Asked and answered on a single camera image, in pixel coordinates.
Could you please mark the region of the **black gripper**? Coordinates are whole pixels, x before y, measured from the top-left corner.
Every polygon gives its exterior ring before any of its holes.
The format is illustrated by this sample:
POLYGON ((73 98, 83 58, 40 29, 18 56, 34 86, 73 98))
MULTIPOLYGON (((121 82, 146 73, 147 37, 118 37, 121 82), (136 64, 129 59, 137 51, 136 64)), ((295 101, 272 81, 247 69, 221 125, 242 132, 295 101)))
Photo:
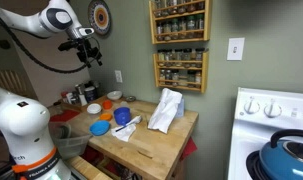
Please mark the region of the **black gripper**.
POLYGON ((76 48, 78 50, 78 58, 88 68, 91 67, 90 59, 96 60, 99 66, 102 65, 102 62, 100 61, 102 54, 100 52, 99 46, 92 48, 89 42, 89 38, 69 40, 65 43, 60 44, 58 47, 60 51, 68 51, 71 48, 76 48))

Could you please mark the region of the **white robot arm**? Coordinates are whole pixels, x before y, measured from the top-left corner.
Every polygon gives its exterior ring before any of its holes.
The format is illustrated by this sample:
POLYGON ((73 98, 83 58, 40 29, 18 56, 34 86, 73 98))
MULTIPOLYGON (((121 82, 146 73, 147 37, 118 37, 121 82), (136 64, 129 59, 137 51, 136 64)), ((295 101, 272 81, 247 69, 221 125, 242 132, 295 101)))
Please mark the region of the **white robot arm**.
MULTIPOLYGON (((76 48, 84 67, 101 57, 98 48, 90 46, 88 37, 94 33, 83 27, 67 0, 49 0, 42 11, 23 16, 0 7, 0 25, 9 33, 14 30, 38 38, 48 38, 65 32, 69 41, 61 50, 76 48)), ((15 164, 13 172, 24 180, 71 180, 71 170, 65 165, 50 136, 48 109, 36 100, 16 95, 0 87, 0 131, 15 164)))

